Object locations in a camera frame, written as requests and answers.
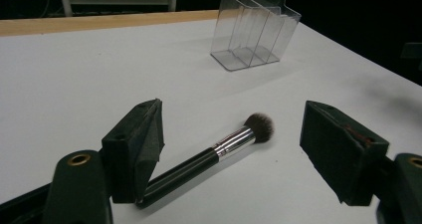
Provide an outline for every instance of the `clear acrylic organizer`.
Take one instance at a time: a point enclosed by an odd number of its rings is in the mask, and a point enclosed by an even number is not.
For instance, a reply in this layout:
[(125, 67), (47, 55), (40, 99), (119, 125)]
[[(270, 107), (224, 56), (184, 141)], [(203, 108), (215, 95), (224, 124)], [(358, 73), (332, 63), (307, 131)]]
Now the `clear acrylic organizer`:
[(278, 62), (300, 19), (286, 0), (221, 0), (211, 56), (227, 71)]

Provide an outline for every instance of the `silver ferrule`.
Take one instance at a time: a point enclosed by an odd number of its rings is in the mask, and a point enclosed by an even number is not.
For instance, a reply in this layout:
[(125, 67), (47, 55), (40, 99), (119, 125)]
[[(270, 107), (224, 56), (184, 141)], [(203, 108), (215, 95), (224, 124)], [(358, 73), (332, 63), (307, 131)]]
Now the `silver ferrule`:
[(218, 154), (219, 161), (222, 161), (254, 142), (255, 135), (252, 130), (243, 126), (214, 144), (212, 148), (214, 148), (215, 152)]

